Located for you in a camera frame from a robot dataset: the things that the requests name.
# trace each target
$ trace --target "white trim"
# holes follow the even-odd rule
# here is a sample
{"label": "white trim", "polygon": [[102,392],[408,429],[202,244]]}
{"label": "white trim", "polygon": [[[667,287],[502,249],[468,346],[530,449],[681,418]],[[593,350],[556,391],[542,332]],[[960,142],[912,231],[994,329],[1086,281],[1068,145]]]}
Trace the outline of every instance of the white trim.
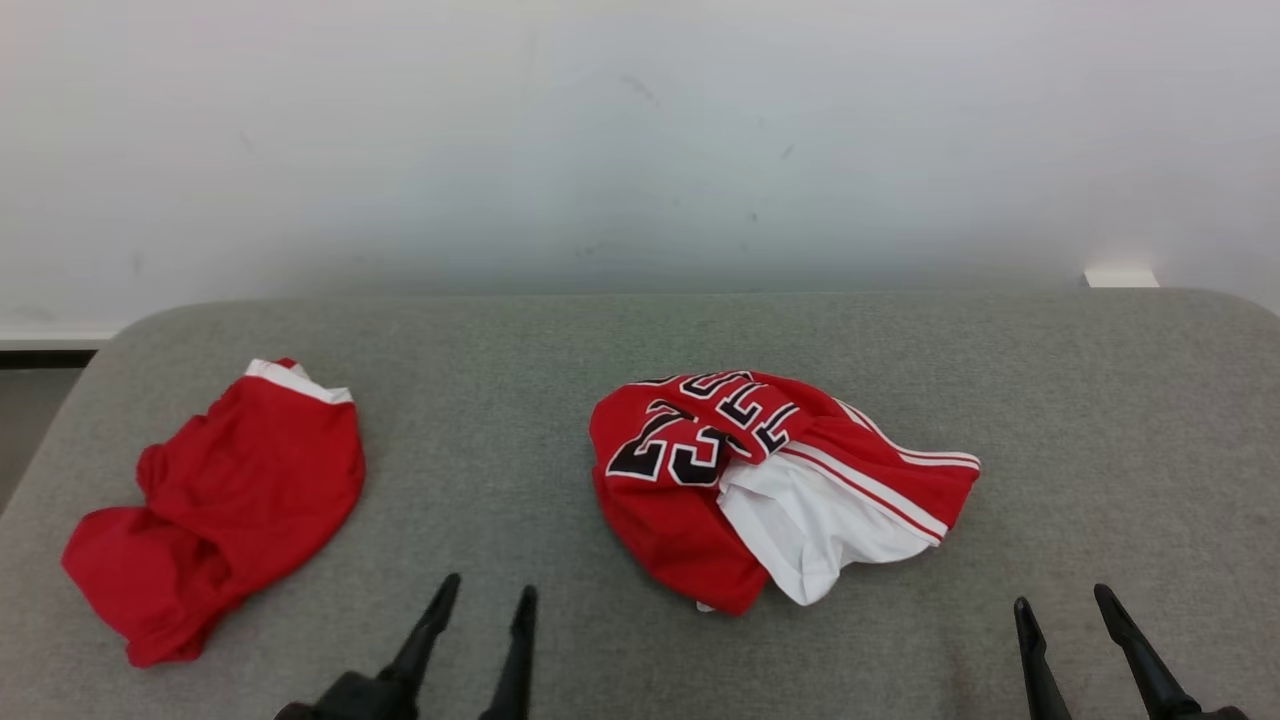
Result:
{"label": "white trim", "polygon": [[838,402],[840,406],[845,409],[845,414],[849,415],[850,420],[858,423],[859,425],[867,428],[868,430],[872,430],[873,433],[879,436],[882,441],[887,442],[890,447],[896,450],[904,462],[910,462],[913,465],[954,465],[959,468],[972,468],[974,470],[982,470],[982,460],[978,460],[977,456],[969,455],[968,452],[923,452],[919,450],[908,450],[901,445],[897,445],[896,442],[888,439],[888,436],[886,436],[884,432],[879,429],[876,421],[868,418],[865,414],[863,414],[861,410],[854,407],[852,405],[849,405],[844,400],[837,398],[836,402]]}
{"label": "white trim", "polygon": [[344,387],[320,387],[315,382],[303,377],[306,370],[302,370],[302,365],[294,365],[294,368],[297,368],[298,372],[291,370],[284,365],[268,363],[266,360],[253,360],[248,364],[248,369],[244,370],[244,377],[262,378],[271,384],[292,389],[293,392],[302,393],[307,397],[314,397],[321,402],[328,402],[329,405],[352,402],[349,389]]}
{"label": "white trim", "polygon": [[[920,534],[922,537],[928,538],[932,544],[937,544],[938,543],[938,538],[946,537],[947,530],[950,529],[946,523],[943,523],[942,520],[938,520],[933,515],[929,515],[923,507],[920,507],[919,505],[911,502],[910,500],[908,500],[905,496],[902,496],[896,489],[886,486],[884,483],[877,480],[876,478],[872,478],[870,475],[867,475],[865,473],[859,473],[854,468],[850,468],[849,465],[845,465],[840,460],[836,460],[835,457],[832,457],[827,452],[823,452],[822,450],[818,450],[817,447],[813,447],[812,445],[805,445],[803,442],[792,442],[792,443],[787,445],[783,448],[783,451],[791,451],[791,452],[788,452],[788,455],[791,455],[792,457],[796,457],[797,460],[805,462],[814,471],[822,473],[823,475],[826,475],[828,478],[831,478],[831,473],[827,470],[827,468],[823,468],[822,465],[818,465],[817,462],[813,462],[810,459],[818,460],[819,462],[827,465],[828,468],[831,468],[836,473],[844,475],[845,477],[844,479],[847,479],[849,482],[851,482],[851,483],[854,483],[856,486],[867,488],[868,492],[874,493],[877,497],[879,497],[881,500],[883,500],[887,505],[891,505],[893,507],[893,510],[897,510],[902,515],[910,518],[913,521],[919,523],[920,527],[928,529],[929,532],[937,533],[938,537],[933,537],[933,536],[929,536],[928,533],[922,533],[919,530],[919,528],[913,528],[910,523],[902,523],[904,527],[908,527],[913,532]],[[831,478],[831,479],[835,480],[841,487],[847,488],[849,492],[855,493],[859,498],[865,498],[868,502],[872,502],[873,505],[877,505],[877,506],[879,505],[878,502],[876,502],[874,500],[872,500],[867,495],[856,492],[856,489],[852,488],[852,487],[850,487],[849,483],[844,482],[842,478]],[[884,512],[887,512],[892,518],[893,516],[893,510],[884,510]],[[901,523],[900,518],[893,518],[893,520],[897,520],[899,523]]]}

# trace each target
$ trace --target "gray cushioned surface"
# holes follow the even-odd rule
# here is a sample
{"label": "gray cushioned surface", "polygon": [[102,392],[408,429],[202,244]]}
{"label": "gray cushioned surface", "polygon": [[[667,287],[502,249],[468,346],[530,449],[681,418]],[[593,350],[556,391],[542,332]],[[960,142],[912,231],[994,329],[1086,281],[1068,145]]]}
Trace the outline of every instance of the gray cushioned surface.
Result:
{"label": "gray cushioned surface", "polygon": [[[205,656],[141,671],[59,566],[81,515],[252,357],[349,386],[369,478],[334,541]],[[621,383],[756,368],[984,473],[941,548],[696,612],[632,562],[586,423]],[[1187,689],[1280,707],[1280,319],[1192,291],[312,300],[165,313],[93,360],[0,518],[0,717],[255,719],[376,670],[445,573],[421,706],[475,717],[538,583],[535,717],[1025,717],[1027,594],[1076,717],[1142,717],[1110,583]]]}

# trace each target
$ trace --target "printed number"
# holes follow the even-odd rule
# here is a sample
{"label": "printed number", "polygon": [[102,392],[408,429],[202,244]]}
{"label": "printed number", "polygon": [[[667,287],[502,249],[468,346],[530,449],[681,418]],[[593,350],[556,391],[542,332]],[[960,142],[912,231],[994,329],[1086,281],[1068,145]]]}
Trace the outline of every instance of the printed number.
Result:
{"label": "printed number", "polygon": [[[668,442],[654,439],[658,430],[678,423],[681,420],[696,420],[696,418],[680,407],[664,401],[655,400],[649,405],[649,411],[655,413],[645,423],[640,434],[625,443],[609,460],[607,475],[621,475],[623,478],[637,478],[655,482],[662,459],[667,454]],[[671,454],[667,459],[667,471],[676,484],[681,486],[714,486],[717,480],[717,468],[719,466],[721,447],[728,446],[736,452],[746,455],[746,448],[737,438],[717,430],[716,428],[703,428],[698,433],[698,445],[669,443]]]}

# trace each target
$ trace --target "wall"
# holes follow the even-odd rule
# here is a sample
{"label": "wall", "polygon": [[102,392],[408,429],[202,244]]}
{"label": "wall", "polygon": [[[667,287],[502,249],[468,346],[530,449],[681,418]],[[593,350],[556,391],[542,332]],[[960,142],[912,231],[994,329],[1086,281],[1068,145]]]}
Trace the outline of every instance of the wall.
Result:
{"label": "wall", "polygon": [[0,333],[332,292],[1280,309],[1270,0],[0,0]]}

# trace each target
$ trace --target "white object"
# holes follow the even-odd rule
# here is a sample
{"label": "white object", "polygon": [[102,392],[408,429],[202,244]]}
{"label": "white object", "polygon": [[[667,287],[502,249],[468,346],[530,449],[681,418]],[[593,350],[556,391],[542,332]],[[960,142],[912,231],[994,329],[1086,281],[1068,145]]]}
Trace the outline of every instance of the white object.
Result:
{"label": "white object", "polygon": [[1089,268],[1084,282],[1089,287],[1160,287],[1151,268]]}
{"label": "white object", "polygon": [[[928,455],[933,468],[974,478],[979,471],[969,455]],[[751,555],[799,605],[822,600],[844,566],[906,560],[950,529],[888,484],[804,442],[759,465],[733,460],[721,477],[718,502]]]}
{"label": "white object", "polygon": [[262,378],[271,384],[314,397],[329,405],[352,402],[349,389],[344,387],[329,388],[320,386],[297,363],[282,365],[268,360],[253,360],[248,364],[248,369],[244,370],[244,375]]}

